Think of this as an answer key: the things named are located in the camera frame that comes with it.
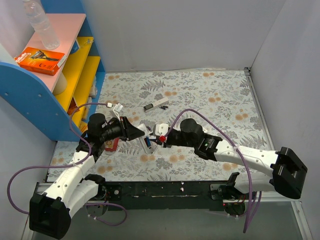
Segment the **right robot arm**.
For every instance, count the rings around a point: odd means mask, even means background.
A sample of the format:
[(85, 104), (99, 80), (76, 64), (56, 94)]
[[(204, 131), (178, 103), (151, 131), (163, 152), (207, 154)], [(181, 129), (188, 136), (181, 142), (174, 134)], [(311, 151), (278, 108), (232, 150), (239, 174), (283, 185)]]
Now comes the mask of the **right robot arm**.
[(180, 129), (170, 129), (168, 124), (156, 124), (156, 143), (163, 147), (189, 147), (204, 160), (237, 164), (253, 170), (251, 174), (232, 174), (226, 186), (227, 195), (237, 199), (249, 192), (275, 191), (290, 199), (300, 199), (308, 168), (288, 147), (280, 150), (260, 150), (242, 145), (231, 145), (221, 137), (204, 132), (194, 119), (180, 123)]

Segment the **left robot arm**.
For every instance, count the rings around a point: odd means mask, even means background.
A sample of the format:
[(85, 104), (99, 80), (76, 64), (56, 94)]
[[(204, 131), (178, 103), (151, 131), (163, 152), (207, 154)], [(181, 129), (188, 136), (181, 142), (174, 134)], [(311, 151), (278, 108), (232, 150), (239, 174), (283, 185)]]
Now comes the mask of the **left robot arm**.
[(81, 136), (76, 151), (67, 167), (42, 194), (35, 193), (29, 202), (29, 228), (60, 240), (71, 225), (77, 211), (90, 199), (106, 196), (105, 178), (87, 176), (105, 149), (105, 142), (114, 139), (131, 141), (144, 138), (148, 129), (144, 124), (133, 126), (126, 117), (113, 118), (107, 123), (105, 115), (89, 117), (87, 131)]

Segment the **white remote control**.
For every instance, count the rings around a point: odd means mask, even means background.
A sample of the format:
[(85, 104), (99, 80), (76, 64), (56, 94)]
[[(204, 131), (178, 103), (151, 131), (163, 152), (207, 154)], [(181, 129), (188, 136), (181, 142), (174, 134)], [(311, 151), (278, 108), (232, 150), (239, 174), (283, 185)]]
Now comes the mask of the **white remote control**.
[(147, 127), (144, 123), (138, 125), (137, 128), (144, 132), (144, 135), (138, 138), (144, 152), (147, 155), (153, 154), (158, 147), (156, 144), (151, 143), (150, 136), (152, 135), (153, 131), (151, 130), (151, 128)]

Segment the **blue battery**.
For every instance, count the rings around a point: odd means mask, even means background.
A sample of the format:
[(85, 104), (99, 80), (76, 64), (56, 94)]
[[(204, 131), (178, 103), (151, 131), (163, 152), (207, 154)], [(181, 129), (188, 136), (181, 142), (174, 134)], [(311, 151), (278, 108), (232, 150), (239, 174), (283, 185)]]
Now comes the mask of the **blue battery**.
[(151, 142), (148, 137), (145, 138), (145, 142), (146, 142), (147, 147), (149, 148), (151, 146)]

